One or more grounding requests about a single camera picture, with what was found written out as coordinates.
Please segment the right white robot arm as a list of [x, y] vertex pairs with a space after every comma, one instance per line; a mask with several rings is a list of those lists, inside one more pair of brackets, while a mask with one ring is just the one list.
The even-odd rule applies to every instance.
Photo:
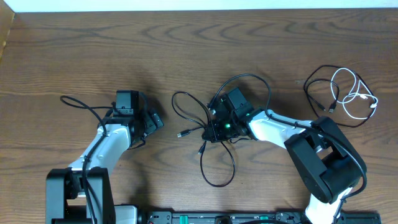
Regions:
[[311, 193], [305, 216], [311, 223], [336, 223], [343, 203], [364, 190], [367, 167], [338, 125], [329, 117], [302, 121], [272, 110], [253, 110], [240, 117], [221, 113], [202, 135], [207, 142], [247, 136], [287, 150]]

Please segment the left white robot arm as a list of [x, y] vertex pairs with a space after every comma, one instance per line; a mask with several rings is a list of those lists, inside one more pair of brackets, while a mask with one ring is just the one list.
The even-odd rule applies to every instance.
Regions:
[[84, 153], [46, 178], [46, 223], [144, 223], [134, 205], [116, 205], [109, 176], [125, 151], [163, 127], [156, 110], [111, 110]]

